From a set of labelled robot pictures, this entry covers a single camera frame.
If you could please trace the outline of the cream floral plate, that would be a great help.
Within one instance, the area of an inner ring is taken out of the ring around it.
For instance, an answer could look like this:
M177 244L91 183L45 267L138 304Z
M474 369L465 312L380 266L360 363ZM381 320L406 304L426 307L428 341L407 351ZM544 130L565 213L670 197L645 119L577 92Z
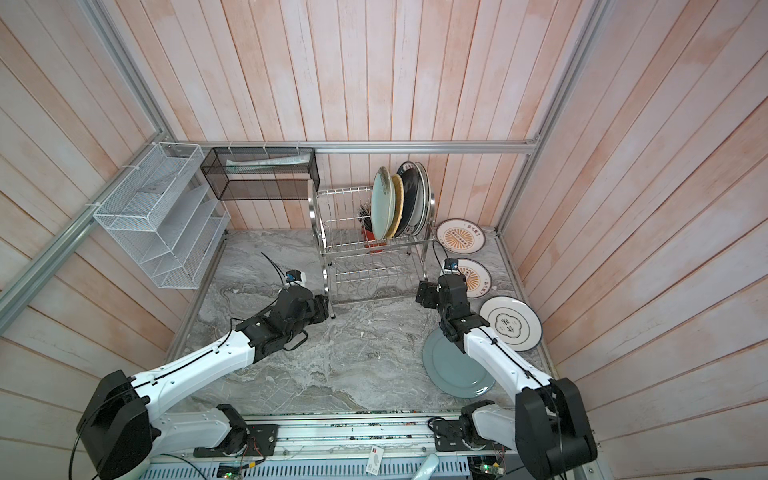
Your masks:
M419 232L422 232L427 228L432 215L433 194L426 167L420 162L417 163L417 167L420 169L424 186L423 216L419 230Z

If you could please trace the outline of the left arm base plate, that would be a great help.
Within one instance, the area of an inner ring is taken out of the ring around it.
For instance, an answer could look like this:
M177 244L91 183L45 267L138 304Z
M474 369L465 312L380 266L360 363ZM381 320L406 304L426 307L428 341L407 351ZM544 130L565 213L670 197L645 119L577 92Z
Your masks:
M267 458L274 455L278 439L277 424L248 424L246 457Z

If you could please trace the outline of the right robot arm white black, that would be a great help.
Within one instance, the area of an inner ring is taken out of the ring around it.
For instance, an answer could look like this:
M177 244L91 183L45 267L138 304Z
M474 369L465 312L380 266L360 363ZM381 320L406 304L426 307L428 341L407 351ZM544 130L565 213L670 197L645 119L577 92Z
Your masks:
M458 420L464 442L512 449L535 479L554 479L597 459L597 443L578 387L567 378L551 377L512 350L485 318L471 310L462 274L420 281L415 301L437 310L444 337L479 363L514 400L512 410L493 401L464 407Z

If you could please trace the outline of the yellow woven bamboo tray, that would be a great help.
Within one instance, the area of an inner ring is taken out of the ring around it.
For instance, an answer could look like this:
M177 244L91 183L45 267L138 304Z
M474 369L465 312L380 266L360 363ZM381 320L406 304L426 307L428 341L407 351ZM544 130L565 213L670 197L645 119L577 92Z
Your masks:
M389 225L388 230L386 231L386 235L385 235L386 239L391 239L395 237L396 232L401 223L403 204L404 204L404 187L403 187L401 176L398 174L394 174L391 176L391 180L393 182L395 203L394 203L393 218Z

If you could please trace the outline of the dark blue glazed plate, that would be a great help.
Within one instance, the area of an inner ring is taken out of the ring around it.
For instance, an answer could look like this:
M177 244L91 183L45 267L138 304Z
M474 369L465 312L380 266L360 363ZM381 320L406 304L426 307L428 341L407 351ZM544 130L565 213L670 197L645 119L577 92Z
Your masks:
M396 237L402 235L409 225L421 187L418 167L412 162L404 162L399 167L397 174L400 176L403 184L403 209L401 221L395 234Z

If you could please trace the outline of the light green flower plate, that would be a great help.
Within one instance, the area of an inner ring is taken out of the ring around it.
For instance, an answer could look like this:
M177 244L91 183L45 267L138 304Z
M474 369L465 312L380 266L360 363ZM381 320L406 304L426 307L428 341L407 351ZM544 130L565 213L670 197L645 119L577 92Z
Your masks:
M394 182L387 167L380 167L374 177L371 194L370 220L376 240L383 240L395 213Z

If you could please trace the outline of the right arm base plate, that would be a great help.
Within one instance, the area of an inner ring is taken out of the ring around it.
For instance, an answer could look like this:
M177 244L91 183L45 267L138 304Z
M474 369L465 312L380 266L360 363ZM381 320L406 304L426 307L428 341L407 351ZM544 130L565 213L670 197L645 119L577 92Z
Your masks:
M444 417L431 417L426 423L433 433L435 448L439 452L463 450L482 450L484 444L477 443L467 420L447 420Z

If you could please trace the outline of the silver metal dish rack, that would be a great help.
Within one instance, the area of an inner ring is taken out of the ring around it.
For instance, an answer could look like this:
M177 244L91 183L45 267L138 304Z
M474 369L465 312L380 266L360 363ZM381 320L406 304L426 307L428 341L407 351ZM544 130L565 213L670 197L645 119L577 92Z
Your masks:
M322 262L324 294L332 315L346 304L411 297L428 278L435 200L415 236L377 240L370 222L370 186L318 190L307 182L309 220Z

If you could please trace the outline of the green rim white plate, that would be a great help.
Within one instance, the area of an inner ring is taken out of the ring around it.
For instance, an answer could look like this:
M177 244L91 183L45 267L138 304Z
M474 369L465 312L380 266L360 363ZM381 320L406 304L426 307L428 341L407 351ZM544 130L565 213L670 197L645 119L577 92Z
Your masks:
M405 229L405 231L403 232L402 235L416 236L416 235L421 233L421 232L419 232L419 230L420 230L420 225L421 225L422 216L423 216L423 201L424 201L424 186L423 186L423 180L422 180L422 177L421 177L421 187L419 189L419 193L418 193L418 196L417 196L417 201L416 201L415 209L414 209L413 215L411 217L411 221L410 221L409 225L406 227L406 229Z

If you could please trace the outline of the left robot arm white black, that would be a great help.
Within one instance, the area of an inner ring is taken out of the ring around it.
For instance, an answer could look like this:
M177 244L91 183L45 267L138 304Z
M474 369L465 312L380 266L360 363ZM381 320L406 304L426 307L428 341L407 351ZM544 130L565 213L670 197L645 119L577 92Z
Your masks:
M306 341L309 325L330 316L329 299L299 284L229 331L184 357L132 376L116 370L101 379L76 426L99 479L136 479L152 458L189 449L240 456L253 443L249 426L230 404L198 413L171 408L236 370Z

